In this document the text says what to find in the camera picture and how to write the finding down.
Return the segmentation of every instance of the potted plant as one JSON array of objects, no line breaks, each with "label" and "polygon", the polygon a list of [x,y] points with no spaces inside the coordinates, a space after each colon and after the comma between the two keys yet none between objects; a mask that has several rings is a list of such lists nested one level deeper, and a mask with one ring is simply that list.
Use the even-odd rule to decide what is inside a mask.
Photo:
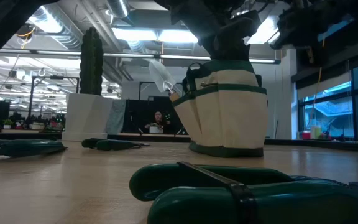
[{"label": "potted plant", "polygon": [[11,129],[12,125],[13,125],[13,121],[11,121],[10,119],[7,119],[7,120],[4,120],[3,124],[4,124],[4,129]]},{"label": "potted plant", "polygon": [[101,96],[103,73],[102,41],[94,27],[86,31],[81,46],[80,93],[67,95],[64,141],[106,139],[106,123],[112,99]]},{"label": "potted plant", "polygon": [[42,119],[42,116],[38,116],[35,118],[30,125],[30,128],[33,130],[44,130],[45,128],[45,121]]}]

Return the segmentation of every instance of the wooden table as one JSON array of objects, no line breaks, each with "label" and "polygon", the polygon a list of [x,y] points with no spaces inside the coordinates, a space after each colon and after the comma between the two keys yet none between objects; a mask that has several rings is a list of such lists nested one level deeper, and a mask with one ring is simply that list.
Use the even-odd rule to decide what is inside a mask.
[{"label": "wooden table", "polygon": [[152,142],[117,152],[65,145],[68,150],[49,156],[0,156],[0,223],[146,223],[151,202],[136,200],[128,182],[148,164],[269,167],[290,175],[358,180],[358,152],[266,146],[264,158],[221,159],[191,152],[185,143]]}]

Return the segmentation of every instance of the bag handle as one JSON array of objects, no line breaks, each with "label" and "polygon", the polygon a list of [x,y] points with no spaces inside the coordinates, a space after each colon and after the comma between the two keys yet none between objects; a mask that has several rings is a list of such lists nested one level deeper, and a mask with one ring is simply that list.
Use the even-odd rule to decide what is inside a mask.
[{"label": "bag handle", "polygon": [[[200,68],[191,69],[191,66],[193,66],[193,65],[198,65],[198,66],[200,66]],[[189,84],[189,87],[190,87],[189,91],[196,91],[197,90],[196,78],[200,74],[204,74],[204,73],[210,73],[210,72],[203,64],[195,62],[195,63],[192,63],[191,65],[189,65],[189,67],[187,69],[187,73],[186,73],[186,78],[185,78],[186,79],[186,84]]]}]

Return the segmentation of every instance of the garden tool bag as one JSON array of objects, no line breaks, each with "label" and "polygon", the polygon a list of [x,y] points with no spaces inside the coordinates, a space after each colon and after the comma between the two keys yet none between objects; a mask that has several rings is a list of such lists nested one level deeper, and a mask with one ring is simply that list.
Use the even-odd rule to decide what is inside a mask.
[{"label": "garden tool bag", "polygon": [[190,149],[218,157],[263,156],[268,108],[261,76],[245,61],[198,65],[190,65],[185,95],[173,102],[193,140]]}]

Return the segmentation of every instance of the green trim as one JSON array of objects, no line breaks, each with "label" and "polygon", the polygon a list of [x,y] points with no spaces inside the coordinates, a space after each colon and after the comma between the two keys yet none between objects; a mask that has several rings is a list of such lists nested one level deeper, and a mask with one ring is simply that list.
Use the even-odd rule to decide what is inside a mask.
[{"label": "green trim", "polygon": [[214,92],[218,92],[218,85],[213,85],[213,86],[209,86],[206,88],[202,88],[200,90],[194,91],[193,94],[195,97],[197,96],[202,96],[208,93],[214,93]]},{"label": "green trim", "polygon": [[265,88],[243,84],[218,84],[218,89],[231,91],[251,91],[254,93],[262,93],[267,95],[267,90]]},{"label": "green trim", "polygon": [[215,86],[209,86],[197,91],[193,91],[185,94],[183,97],[172,102],[172,106],[176,107],[181,103],[186,102],[187,100],[194,100],[197,96],[203,96],[208,93],[218,92],[219,90],[226,91],[250,91],[254,93],[261,93],[267,95],[267,90],[262,87],[250,86],[244,84],[217,84]]},{"label": "green trim", "polygon": [[204,68],[206,71],[195,76],[195,78],[207,77],[213,72],[223,71],[223,70],[245,70],[250,73],[255,73],[254,68],[250,62],[242,60],[212,60],[210,62],[204,63]]},{"label": "green trim", "polygon": [[191,93],[186,93],[185,95],[183,95],[183,97],[181,97],[181,98],[175,100],[174,102],[172,102],[172,106],[176,107],[181,103],[184,103],[184,102],[186,102],[188,100],[194,100],[194,99],[195,99],[195,97]]},{"label": "green trim", "polygon": [[201,145],[197,145],[193,141],[190,143],[189,149],[194,152],[198,152],[210,156],[222,157],[222,158],[264,156],[263,148],[237,149],[237,148],[226,148],[223,146],[201,146]]}]

